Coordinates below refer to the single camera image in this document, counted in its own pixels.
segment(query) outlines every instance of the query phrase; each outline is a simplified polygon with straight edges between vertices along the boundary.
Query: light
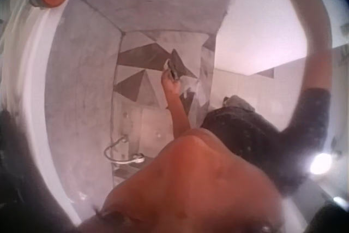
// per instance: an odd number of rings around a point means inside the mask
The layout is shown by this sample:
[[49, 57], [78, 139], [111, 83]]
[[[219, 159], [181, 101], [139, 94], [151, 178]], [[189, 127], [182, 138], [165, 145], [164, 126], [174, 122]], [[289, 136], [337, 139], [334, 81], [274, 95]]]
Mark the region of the light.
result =
[[338, 204], [338, 206], [343, 208], [345, 211], [349, 210], [349, 203], [347, 201], [345, 201], [344, 199], [342, 199], [341, 197], [336, 196], [333, 198], [333, 201], [336, 202]]
[[332, 157], [330, 154], [318, 154], [311, 163], [310, 172], [315, 175], [326, 173], [332, 164]]

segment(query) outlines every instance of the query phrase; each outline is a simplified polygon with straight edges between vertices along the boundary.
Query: sleeve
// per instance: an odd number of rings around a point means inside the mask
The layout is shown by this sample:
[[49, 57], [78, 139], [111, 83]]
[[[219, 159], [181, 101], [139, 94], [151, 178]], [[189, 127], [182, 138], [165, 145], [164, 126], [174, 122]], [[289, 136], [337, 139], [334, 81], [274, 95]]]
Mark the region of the sleeve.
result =
[[306, 89], [300, 96], [288, 127], [280, 133], [279, 178], [284, 191], [293, 192], [305, 180], [314, 156], [322, 151], [327, 137], [330, 92]]

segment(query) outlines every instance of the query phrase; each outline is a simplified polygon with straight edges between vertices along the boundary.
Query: hand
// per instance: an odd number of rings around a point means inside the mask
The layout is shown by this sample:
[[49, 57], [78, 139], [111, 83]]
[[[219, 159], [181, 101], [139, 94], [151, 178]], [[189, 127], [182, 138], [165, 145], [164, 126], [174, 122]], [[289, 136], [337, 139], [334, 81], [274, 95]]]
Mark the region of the hand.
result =
[[179, 95], [180, 91], [180, 81], [174, 80], [172, 78], [171, 72], [169, 69], [163, 71], [161, 75], [161, 84], [163, 86], [165, 95]]

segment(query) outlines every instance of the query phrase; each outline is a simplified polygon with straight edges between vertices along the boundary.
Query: person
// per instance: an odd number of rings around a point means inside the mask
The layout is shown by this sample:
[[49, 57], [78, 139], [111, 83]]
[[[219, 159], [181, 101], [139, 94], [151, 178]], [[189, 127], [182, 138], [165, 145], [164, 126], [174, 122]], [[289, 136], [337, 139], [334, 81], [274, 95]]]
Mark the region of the person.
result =
[[330, 57], [325, 51], [307, 58], [298, 105], [281, 132], [236, 99], [191, 128], [180, 82], [164, 71], [174, 140], [115, 187], [82, 232], [278, 232], [282, 196], [306, 178], [326, 137]]

